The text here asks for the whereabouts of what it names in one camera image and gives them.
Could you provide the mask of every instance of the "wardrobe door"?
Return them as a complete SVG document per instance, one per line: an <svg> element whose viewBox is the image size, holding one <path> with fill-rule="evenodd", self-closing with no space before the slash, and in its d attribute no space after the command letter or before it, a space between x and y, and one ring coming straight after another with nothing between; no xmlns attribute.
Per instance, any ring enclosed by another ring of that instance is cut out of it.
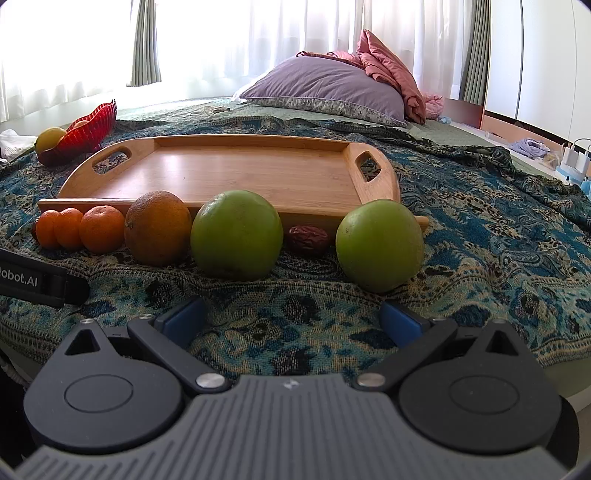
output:
<svg viewBox="0 0 591 480"><path fill-rule="evenodd" d="M574 90L573 121L568 139L591 138L591 10L581 0L573 0L577 42L577 76ZM589 141L577 145L587 146Z"/></svg>
<svg viewBox="0 0 591 480"><path fill-rule="evenodd" d="M523 74L517 119L568 138L577 64L573 4L522 2Z"/></svg>
<svg viewBox="0 0 591 480"><path fill-rule="evenodd" d="M516 118L521 52L520 0L491 0L491 55L486 110Z"/></svg>

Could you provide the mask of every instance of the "tray handle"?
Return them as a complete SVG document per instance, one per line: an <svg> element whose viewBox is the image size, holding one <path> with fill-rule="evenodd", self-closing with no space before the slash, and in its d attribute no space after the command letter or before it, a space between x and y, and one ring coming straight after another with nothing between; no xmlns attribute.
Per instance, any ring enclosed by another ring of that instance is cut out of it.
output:
<svg viewBox="0 0 591 480"><path fill-rule="evenodd" d="M99 150L87 160L82 162L68 177L60 189L58 198L92 197L92 193L101 188L121 172L129 168L133 163L141 160L155 150L153 138L135 138L109 145ZM97 173L94 166L112 154L121 152L127 160L120 163L106 173Z"/></svg>
<svg viewBox="0 0 591 480"><path fill-rule="evenodd" d="M365 181L361 164L369 157L379 165L380 172L374 179ZM380 150L364 143L350 143L345 152L345 159L353 186L362 204L379 199L390 199L402 203L394 168ZM424 232L429 226L429 218L417 215L414 218Z"/></svg>

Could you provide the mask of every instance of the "curtain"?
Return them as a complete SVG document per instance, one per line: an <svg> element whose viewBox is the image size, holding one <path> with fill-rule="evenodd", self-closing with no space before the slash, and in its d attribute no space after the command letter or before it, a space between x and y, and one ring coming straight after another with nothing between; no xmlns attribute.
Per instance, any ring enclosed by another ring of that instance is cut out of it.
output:
<svg viewBox="0 0 591 480"><path fill-rule="evenodd" d="M6 1L0 121L125 86L128 29L126 0Z"/></svg>
<svg viewBox="0 0 591 480"><path fill-rule="evenodd" d="M160 82L156 41L156 7L154 0L135 0L132 23L135 24L132 58L132 87Z"/></svg>
<svg viewBox="0 0 591 480"><path fill-rule="evenodd" d="M490 0L472 1L470 46L462 77L460 97L466 102L484 105L491 43L491 4Z"/></svg>
<svg viewBox="0 0 591 480"><path fill-rule="evenodd" d="M215 80L231 95L300 50L353 52L366 28L400 56L421 90L457 98L464 2L156 0L163 82Z"/></svg>

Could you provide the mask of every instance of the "patterned blanket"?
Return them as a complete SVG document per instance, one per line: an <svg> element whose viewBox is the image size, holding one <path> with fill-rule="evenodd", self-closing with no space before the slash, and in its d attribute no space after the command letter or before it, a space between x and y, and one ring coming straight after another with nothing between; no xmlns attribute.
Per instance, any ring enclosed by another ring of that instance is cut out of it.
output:
<svg viewBox="0 0 591 480"><path fill-rule="evenodd" d="M395 128L333 121L118 121L105 144L205 133L376 146L398 174L404 204L430 218L421 271L380 297L348 282L334 248L315 260L284 249L268 278L247 283L207 278L189 255L157 269L136 264L124 248L102 256L48 252L30 235L37 200L56 196L79 162L50 170L31 154L0 170L1 245L86 277L91 295L82 307L60 310L0 297L0 339L44 362L84 317L124 325L139 312L160 314L197 294L209 316L190 350L220 372L234 378L342 372L350 378L395 351L376 315L387 297L462 325L509 320L544 366L589 355L591 202L578 187L517 171L500 147L441 146Z"/></svg>

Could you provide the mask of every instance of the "ribbed gray plate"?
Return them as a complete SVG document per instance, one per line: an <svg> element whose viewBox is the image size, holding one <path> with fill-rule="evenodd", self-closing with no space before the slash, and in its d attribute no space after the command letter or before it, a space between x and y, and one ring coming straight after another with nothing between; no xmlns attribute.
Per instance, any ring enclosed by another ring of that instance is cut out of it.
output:
<svg viewBox="0 0 591 480"><path fill-rule="evenodd" d="M389 398L340 375L241 377L195 398L165 435L128 452L76 456L48 447L17 470L24 480L558 480L542 448L486 458L430 443Z"/></svg>

